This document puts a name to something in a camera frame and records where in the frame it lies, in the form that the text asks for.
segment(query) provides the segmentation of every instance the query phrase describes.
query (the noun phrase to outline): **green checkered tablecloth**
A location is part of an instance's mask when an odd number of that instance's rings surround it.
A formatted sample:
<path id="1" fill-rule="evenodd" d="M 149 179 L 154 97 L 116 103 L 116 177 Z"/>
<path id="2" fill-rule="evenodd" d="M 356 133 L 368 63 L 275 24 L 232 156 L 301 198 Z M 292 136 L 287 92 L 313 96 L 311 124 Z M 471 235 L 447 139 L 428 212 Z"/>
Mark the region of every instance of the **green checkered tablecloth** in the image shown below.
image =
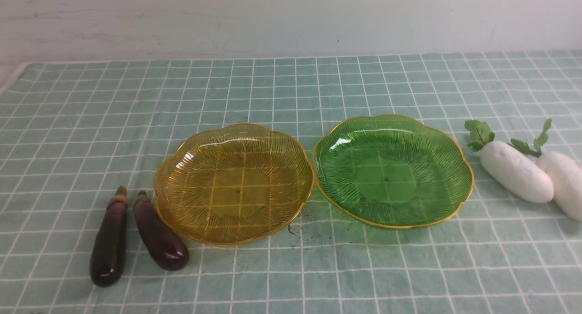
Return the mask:
<path id="1" fill-rule="evenodd" d="M 152 192 L 160 163 L 197 132 L 250 122 L 311 152 L 339 121 L 399 113 L 467 144 L 467 119 L 499 140 L 582 159 L 582 51 L 257 60 L 37 63 L 0 95 L 0 314 L 576 314 L 582 231 L 483 171 L 460 213 L 389 231 L 315 190 L 288 229 L 237 247 L 189 242 L 159 269 L 129 216 L 125 274 L 88 277 L 107 200 Z"/>

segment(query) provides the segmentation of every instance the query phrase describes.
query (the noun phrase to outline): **daikon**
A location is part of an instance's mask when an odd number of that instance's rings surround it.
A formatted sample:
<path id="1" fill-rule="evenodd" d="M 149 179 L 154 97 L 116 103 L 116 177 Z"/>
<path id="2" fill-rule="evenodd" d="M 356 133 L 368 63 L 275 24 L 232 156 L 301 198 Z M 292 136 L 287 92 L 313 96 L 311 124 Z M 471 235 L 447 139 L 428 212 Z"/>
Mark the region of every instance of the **daikon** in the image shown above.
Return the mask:
<path id="1" fill-rule="evenodd" d="M 505 142 L 495 141 L 495 134 L 484 122 L 465 122 L 473 142 L 472 150 L 480 151 L 483 169 L 507 190 L 534 203 L 549 202 L 553 198 L 550 177 L 524 154 Z"/>

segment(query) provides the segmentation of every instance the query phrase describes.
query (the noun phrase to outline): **purple eggplant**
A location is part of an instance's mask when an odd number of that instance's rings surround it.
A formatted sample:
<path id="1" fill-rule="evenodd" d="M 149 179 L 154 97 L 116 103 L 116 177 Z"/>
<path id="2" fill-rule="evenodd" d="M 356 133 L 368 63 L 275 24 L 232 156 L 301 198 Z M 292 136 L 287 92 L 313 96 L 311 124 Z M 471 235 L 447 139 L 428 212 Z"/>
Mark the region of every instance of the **purple eggplant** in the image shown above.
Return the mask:
<path id="1" fill-rule="evenodd" d="M 105 210 L 89 262 L 91 281 L 97 287 L 109 287 L 121 278 L 125 263 L 126 222 L 127 189 L 119 186 Z"/>
<path id="2" fill-rule="evenodd" d="M 178 271 L 188 264 L 190 260 L 188 248 L 182 239 L 162 222 L 145 191 L 137 194 L 133 214 L 141 240 L 160 268 Z"/>

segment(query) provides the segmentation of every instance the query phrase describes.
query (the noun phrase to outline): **amber plastic plate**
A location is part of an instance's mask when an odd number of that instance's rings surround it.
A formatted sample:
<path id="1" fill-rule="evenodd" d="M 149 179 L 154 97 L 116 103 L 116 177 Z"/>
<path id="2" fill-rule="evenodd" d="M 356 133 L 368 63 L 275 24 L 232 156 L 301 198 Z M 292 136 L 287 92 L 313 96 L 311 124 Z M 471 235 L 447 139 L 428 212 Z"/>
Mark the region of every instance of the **amber plastic plate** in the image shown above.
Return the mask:
<path id="1" fill-rule="evenodd" d="M 451 218 L 474 184 L 457 142 L 402 115 L 347 119 L 318 142 L 313 155 L 317 185 L 329 202 L 387 229 Z"/>
<path id="2" fill-rule="evenodd" d="M 156 174 L 160 218 L 211 245 L 235 245 L 289 224 L 311 194 L 314 173 L 291 136 L 236 124 L 192 136 Z"/>

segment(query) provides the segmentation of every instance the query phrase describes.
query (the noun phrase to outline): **green plate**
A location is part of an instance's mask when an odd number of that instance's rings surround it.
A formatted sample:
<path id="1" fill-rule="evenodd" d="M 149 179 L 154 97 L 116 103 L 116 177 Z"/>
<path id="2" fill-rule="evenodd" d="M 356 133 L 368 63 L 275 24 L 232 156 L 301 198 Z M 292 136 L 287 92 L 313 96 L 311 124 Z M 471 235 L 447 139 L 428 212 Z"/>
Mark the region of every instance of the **green plate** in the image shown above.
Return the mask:
<path id="1" fill-rule="evenodd" d="M 453 138 L 402 115 L 347 119 L 317 143 L 313 157 L 329 202 L 387 229 L 443 222 L 474 186 Z"/>

